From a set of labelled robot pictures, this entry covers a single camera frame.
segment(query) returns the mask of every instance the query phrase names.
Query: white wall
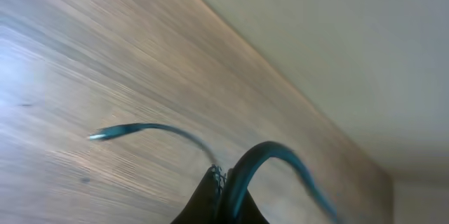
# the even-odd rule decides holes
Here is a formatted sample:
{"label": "white wall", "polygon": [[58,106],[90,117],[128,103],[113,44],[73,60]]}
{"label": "white wall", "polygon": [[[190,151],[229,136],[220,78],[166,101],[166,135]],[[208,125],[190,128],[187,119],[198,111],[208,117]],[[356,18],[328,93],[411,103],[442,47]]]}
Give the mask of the white wall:
{"label": "white wall", "polygon": [[394,184],[395,224],[449,223],[449,186]]}
{"label": "white wall", "polygon": [[449,182],[449,0],[206,2],[395,177]]}

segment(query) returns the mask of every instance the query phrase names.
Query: cable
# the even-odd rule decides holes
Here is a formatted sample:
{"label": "cable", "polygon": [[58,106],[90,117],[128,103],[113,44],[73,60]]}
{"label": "cable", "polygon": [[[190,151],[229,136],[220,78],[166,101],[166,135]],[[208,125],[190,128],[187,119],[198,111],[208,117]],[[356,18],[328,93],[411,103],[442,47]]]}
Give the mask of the cable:
{"label": "cable", "polygon": [[179,129],[174,126],[158,124],[158,123],[132,123],[132,124],[122,124],[117,126],[110,126],[104,129],[98,130],[96,133],[89,136],[91,140],[111,140],[121,136],[125,136],[129,133],[135,133],[144,129],[161,129],[164,131],[176,133],[180,136],[191,140],[197,144],[208,156],[212,164],[218,164],[217,158],[213,154],[211,148],[202,141],[202,139],[196,137],[195,135]]}
{"label": "cable", "polygon": [[270,141],[252,147],[237,162],[224,185],[215,214],[216,223],[234,223],[238,219],[242,201],[251,178],[253,178],[260,165],[270,157],[282,159],[290,164],[315,202],[332,218],[334,223],[340,223],[337,212],[316,187],[307,167],[288,147]]}

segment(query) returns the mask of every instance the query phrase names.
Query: cable tip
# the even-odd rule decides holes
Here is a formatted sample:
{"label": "cable tip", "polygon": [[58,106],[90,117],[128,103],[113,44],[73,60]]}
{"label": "cable tip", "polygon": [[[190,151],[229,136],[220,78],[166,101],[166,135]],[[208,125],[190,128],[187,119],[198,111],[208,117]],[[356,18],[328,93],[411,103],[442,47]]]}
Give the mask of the cable tip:
{"label": "cable tip", "polygon": [[93,135],[90,135],[90,136],[88,137],[88,139],[89,139],[89,140],[104,140],[105,137],[106,137],[106,135],[103,134],[103,133],[95,133],[95,134],[93,134]]}

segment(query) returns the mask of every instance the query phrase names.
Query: wood grain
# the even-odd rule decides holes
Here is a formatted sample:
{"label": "wood grain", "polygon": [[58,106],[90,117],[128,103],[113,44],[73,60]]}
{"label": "wood grain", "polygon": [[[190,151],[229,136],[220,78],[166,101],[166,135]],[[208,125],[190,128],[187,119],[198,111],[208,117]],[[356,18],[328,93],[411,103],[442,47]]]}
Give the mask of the wood grain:
{"label": "wood grain", "polygon": [[[208,168],[293,148],[348,223],[391,223],[391,181],[200,0],[0,0],[2,223],[169,223]],[[327,223],[281,162],[250,185],[273,223]]]}

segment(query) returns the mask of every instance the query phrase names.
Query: cable connector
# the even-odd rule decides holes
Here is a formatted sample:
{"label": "cable connector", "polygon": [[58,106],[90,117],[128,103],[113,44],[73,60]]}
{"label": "cable connector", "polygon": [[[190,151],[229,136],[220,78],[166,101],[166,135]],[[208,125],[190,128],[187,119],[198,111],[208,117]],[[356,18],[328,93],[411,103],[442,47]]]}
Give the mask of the cable connector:
{"label": "cable connector", "polygon": [[144,129],[142,123],[123,124],[118,126],[110,126],[98,130],[89,136],[90,140],[111,140],[129,133],[135,133]]}

